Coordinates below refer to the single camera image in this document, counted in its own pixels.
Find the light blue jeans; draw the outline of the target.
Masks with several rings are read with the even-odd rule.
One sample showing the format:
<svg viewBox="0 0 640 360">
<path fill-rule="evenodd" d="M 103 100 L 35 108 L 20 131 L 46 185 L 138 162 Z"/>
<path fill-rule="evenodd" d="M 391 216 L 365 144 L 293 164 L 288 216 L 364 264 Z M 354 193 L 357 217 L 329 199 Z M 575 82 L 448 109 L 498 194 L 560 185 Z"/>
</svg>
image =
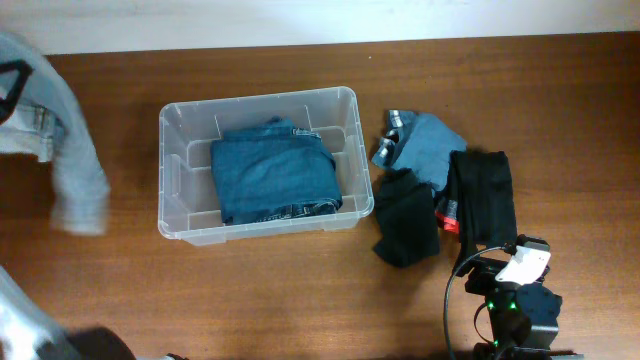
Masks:
<svg viewBox="0 0 640 360">
<path fill-rule="evenodd" d="M 56 227 L 78 235 L 103 234 L 110 187 L 75 94 L 39 51 L 2 32 L 1 64 L 14 60 L 26 61 L 33 73 L 13 114 L 1 123 L 1 152 L 52 164 Z M 1 74 L 1 98 L 16 77 L 16 72 Z"/>
</svg>

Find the dark blue jeans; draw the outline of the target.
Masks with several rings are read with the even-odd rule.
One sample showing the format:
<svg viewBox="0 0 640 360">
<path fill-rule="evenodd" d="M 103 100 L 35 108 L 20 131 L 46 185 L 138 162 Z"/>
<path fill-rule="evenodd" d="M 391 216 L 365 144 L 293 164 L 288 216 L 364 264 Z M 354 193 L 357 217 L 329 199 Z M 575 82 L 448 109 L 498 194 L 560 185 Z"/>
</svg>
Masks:
<svg viewBox="0 0 640 360">
<path fill-rule="evenodd" d="M 331 215 L 343 205 L 337 164 L 321 135 L 288 118 L 229 130 L 210 155 L 226 225 Z"/>
</svg>

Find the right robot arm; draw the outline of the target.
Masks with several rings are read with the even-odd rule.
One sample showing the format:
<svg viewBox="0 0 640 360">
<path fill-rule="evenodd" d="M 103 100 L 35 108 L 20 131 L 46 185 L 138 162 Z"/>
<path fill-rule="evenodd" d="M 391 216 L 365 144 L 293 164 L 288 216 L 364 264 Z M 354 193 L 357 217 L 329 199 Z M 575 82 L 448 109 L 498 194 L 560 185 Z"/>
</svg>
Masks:
<svg viewBox="0 0 640 360">
<path fill-rule="evenodd" d="M 505 246 L 507 261 L 477 256 L 465 291 L 484 298 L 492 337 L 474 346 L 475 360 L 582 359 L 572 350 L 553 351 L 563 299 L 543 285 L 550 271 L 549 244 L 521 234 Z"/>
</svg>

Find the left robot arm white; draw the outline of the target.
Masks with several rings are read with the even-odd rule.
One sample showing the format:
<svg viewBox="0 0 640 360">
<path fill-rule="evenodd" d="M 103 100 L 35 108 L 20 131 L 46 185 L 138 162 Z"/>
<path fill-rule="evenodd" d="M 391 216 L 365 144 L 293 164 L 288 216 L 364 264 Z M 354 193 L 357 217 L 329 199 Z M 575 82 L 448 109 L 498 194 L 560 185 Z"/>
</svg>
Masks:
<svg viewBox="0 0 640 360">
<path fill-rule="evenodd" d="M 56 215 L 69 232 L 99 234 L 110 187 L 85 121 L 63 119 L 40 101 L 25 100 L 36 69 L 25 59 L 1 62 L 1 153 L 31 156 L 54 169 Z M 134 359 L 111 329 L 69 331 L 43 312 L 1 271 L 1 357 L 3 359 Z"/>
</svg>

